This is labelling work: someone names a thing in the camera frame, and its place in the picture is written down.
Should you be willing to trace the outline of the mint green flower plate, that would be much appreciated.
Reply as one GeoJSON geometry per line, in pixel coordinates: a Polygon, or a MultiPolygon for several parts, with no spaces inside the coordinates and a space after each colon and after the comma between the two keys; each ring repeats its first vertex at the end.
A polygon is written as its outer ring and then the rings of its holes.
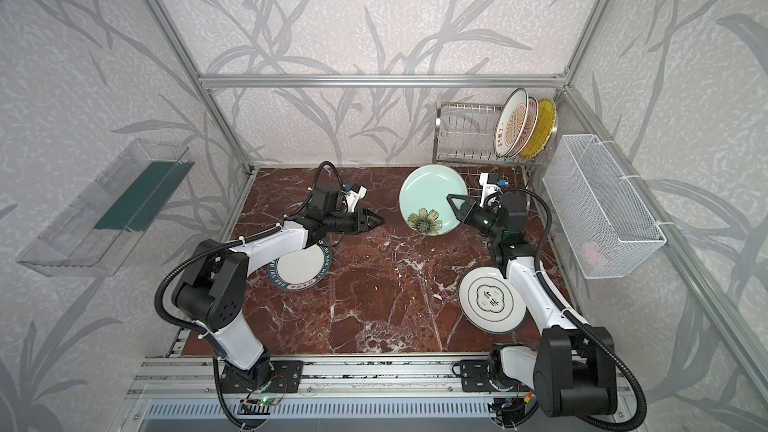
{"type": "Polygon", "coordinates": [[[460,225],[449,194],[467,195],[464,179],[454,169],[430,164],[411,172],[399,193],[399,208],[403,219],[413,231],[427,236],[439,236],[460,225]]]}

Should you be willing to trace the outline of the orange sunburst plate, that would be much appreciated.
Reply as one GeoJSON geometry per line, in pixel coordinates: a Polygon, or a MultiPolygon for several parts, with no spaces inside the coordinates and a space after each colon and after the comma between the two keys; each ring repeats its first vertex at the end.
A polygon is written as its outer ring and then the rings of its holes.
{"type": "Polygon", "coordinates": [[[528,92],[515,89],[502,106],[493,134],[494,152],[506,157],[520,140],[528,117],[528,92]]]}
{"type": "Polygon", "coordinates": [[[528,115],[526,118],[526,122],[523,127],[523,132],[521,137],[518,139],[517,143],[511,150],[512,157],[518,156],[521,153],[522,149],[530,141],[538,121],[538,114],[539,114],[538,109],[539,109],[538,100],[530,96],[528,98],[528,115]]]}

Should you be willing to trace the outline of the yellow grid plate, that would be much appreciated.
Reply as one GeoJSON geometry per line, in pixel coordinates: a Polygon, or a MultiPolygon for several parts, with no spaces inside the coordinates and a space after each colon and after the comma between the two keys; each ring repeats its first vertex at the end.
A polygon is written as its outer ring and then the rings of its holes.
{"type": "Polygon", "coordinates": [[[557,119],[556,106],[551,99],[538,101],[538,118],[530,139],[521,150],[519,156],[523,159],[532,159],[546,146],[557,119]]]}

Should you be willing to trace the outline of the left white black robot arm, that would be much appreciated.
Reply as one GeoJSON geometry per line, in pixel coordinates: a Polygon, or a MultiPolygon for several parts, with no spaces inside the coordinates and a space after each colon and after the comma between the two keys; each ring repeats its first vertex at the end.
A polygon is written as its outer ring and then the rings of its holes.
{"type": "Polygon", "coordinates": [[[270,229],[221,243],[200,243],[156,292],[156,311],[207,340],[235,370],[255,374],[269,363],[268,353],[243,316],[248,277],[261,267],[319,243],[329,233],[357,235],[384,223],[375,212],[358,208],[367,189],[360,184],[338,190],[316,187],[305,208],[270,229]]]}

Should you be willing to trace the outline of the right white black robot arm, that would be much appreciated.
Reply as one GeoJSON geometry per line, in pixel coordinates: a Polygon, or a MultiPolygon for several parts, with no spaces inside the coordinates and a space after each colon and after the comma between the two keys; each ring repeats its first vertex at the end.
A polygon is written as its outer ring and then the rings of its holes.
{"type": "Polygon", "coordinates": [[[531,246],[516,217],[524,189],[490,194],[483,204],[467,195],[446,200],[457,220],[489,240],[492,263],[467,273],[458,298],[464,316],[477,328],[505,334],[531,316],[539,330],[535,350],[501,345],[489,354],[489,380],[507,389],[529,387],[549,417],[573,416],[603,430],[618,409],[617,376],[626,367],[603,327],[591,326],[557,289],[543,267],[544,246],[531,246]]]}

